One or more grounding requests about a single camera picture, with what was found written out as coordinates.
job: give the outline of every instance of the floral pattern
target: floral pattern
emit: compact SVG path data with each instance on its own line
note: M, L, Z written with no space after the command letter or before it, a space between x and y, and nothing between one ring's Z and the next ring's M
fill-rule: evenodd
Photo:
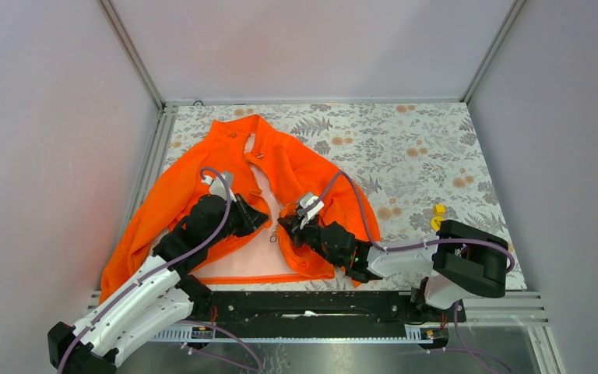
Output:
M375 209L386 243L434 234L430 220L437 203L446 206L446 218L510 241L465 104L179 107L164 170L205 137L212 120L231 121L254 113L351 175ZM509 290L526 289L517 264L508 274ZM357 289L406 290L417 286L426 275L398 273ZM210 287L233 291L354 289L340 271L336 271L335 279L324 281Z

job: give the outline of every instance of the yellow object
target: yellow object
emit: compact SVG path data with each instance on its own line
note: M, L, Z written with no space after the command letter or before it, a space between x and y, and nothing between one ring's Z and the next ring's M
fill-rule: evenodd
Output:
M433 229L438 230L441 227L441 223L443 221L445 221L444 217L436 216L436 217L432 218L432 221L430 221L430 224L432 225Z
M445 206L443 204L437 204L434 206L434 215L437 217L443 217L445 214Z

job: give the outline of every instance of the gray floor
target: gray floor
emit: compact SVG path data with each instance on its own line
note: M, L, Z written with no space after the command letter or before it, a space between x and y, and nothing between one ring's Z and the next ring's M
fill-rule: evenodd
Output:
M472 349L487 351L507 362L514 373L540 372L526 332L509 328L462 328ZM459 347L451 336L449 347ZM283 374L385 374L486 373L466 353L426 355L413 344L253 344L264 361L263 373ZM198 355L188 356L177 344L148 343L133 354L118 374L245 373L245 370ZM207 351L255 366L237 344L211 344ZM503 368L491 364L504 372Z

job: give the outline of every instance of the orange jacket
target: orange jacket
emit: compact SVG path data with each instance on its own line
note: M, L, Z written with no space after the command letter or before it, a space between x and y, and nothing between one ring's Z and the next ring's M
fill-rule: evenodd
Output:
M255 134L252 152L244 153L246 139ZM291 213L294 204L307 192L320 195L339 170L294 137L276 131L261 116L251 115L232 122L214 121L206 138L187 151L164 172L151 188L146 200L129 222L118 246L102 273L100 301L108 298L148 256L152 241L165 228L172 230L189 213L200 196L209 193L201 183L200 168L210 166L234 175L231 188L255 209L269 214L269 207L260 196L251 165L259 167L269 179L274 196L286 206L281 216ZM323 224L337 221L357 239L367 241L354 191L345 178L339 178L323 200L320 211ZM379 228L370 204L364 199L366 218L374 240ZM229 237L209 249L204 263L211 263L239 249L259 231L243 238ZM293 248L283 229L277 232L278 244L287 265L297 273L294 281L334 277L333 265L304 245ZM288 281L288 277L268 278L266 282Z

